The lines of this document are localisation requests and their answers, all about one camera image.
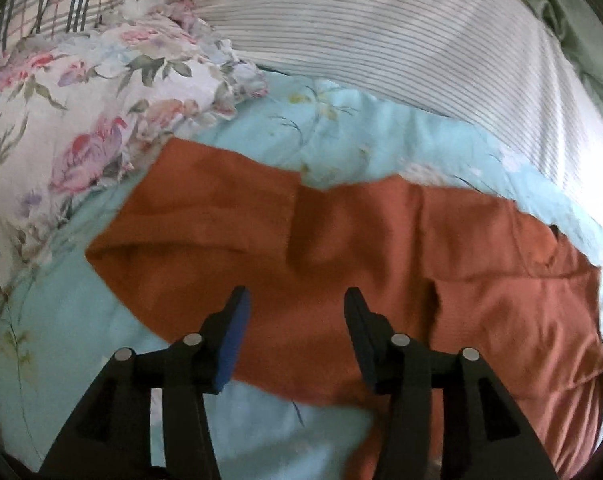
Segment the rust orange knit garment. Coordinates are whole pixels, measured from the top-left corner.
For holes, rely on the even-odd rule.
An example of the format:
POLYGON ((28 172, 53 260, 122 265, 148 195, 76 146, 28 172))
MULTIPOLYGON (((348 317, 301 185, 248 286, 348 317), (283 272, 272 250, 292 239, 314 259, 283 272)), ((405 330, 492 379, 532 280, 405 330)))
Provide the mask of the rust orange knit garment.
POLYGON ((385 411, 347 333, 353 286, 429 348, 478 349, 561 478, 597 443, 600 271, 510 200, 398 176, 321 191, 295 172, 174 139, 86 257, 170 342, 247 287, 234 375, 282 398, 385 411))

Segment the light blue floral bedsheet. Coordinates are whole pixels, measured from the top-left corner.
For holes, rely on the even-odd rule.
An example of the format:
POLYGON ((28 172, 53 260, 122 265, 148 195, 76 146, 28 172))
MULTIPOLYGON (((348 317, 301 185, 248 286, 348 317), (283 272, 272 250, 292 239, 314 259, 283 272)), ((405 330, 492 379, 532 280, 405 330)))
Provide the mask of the light blue floral bedsheet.
MULTIPOLYGON (((399 174, 515 200, 601 266, 603 335, 603 226, 524 155, 482 128, 332 81, 275 73, 268 81, 266 96, 242 103, 198 140, 296 170, 317 188, 399 174)), ((84 256, 136 184, 129 177, 91 194, 3 309, 0 427, 6 450, 29 467, 39 467, 116 349, 162 346, 84 256)), ((206 410, 227 479, 335 479, 371 422, 356 408, 313 408, 239 382, 208 398, 206 410)))

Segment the floral pink white pillow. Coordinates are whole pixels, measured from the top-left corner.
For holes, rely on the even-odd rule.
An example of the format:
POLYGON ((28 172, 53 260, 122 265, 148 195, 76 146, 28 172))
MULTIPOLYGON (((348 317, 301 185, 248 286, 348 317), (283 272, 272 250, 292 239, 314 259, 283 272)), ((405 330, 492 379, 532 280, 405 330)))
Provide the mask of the floral pink white pillow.
POLYGON ((190 0, 126 0, 88 32, 0 60, 0 284, 38 259, 85 195, 268 91, 190 0))

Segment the white striped pillow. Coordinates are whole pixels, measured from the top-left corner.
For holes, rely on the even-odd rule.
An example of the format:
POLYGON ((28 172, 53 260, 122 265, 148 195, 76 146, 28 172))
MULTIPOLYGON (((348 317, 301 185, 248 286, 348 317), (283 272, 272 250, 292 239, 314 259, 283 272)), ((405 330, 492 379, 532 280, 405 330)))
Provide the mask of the white striped pillow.
POLYGON ((480 126, 603 226, 603 110, 522 0, 192 0, 251 61, 480 126))

